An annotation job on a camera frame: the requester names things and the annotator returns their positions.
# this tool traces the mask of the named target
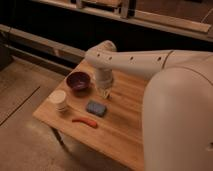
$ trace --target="concrete floor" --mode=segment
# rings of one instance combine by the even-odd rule
[[[32,113],[64,76],[20,59],[11,65],[25,70],[40,88],[0,126],[0,171],[129,170],[64,135],[67,150],[63,149],[49,127]]]

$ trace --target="shelf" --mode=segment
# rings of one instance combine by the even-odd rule
[[[213,42],[213,38],[211,36],[208,36],[208,32],[211,29],[210,24],[162,16],[142,11],[140,12],[136,11],[135,17],[124,19],[121,18],[120,14],[116,14],[114,12],[98,8],[91,8],[86,6],[82,9],[78,9],[76,7],[76,4],[70,3],[69,0],[31,0],[31,1],[48,4],[60,8],[65,8],[72,11],[82,12],[90,15],[95,15],[99,17],[104,17],[120,22],[134,24],[142,27],[152,28],[164,32],[179,34],[195,39]]]

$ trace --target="table leg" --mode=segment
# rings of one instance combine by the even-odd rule
[[[50,128],[51,128],[53,134],[55,135],[55,138],[58,140],[59,144],[64,146],[64,142],[63,142],[58,130],[53,127],[50,127]]]

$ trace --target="red object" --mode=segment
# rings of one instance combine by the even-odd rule
[[[84,124],[87,124],[88,126],[91,126],[92,128],[97,128],[98,124],[96,121],[90,119],[90,118],[86,118],[86,117],[77,117],[72,119],[72,122],[81,122]]]
[[[67,77],[66,83],[74,91],[84,90],[89,87],[90,76],[85,72],[74,72]]]

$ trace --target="blue sponge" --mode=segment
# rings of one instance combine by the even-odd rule
[[[105,105],[95,102],[93,100],[90,100],[86,106],[87,112],[92,113],[99,117],[103,117],[104,114],[106,113],[106,110],[107,108]]]

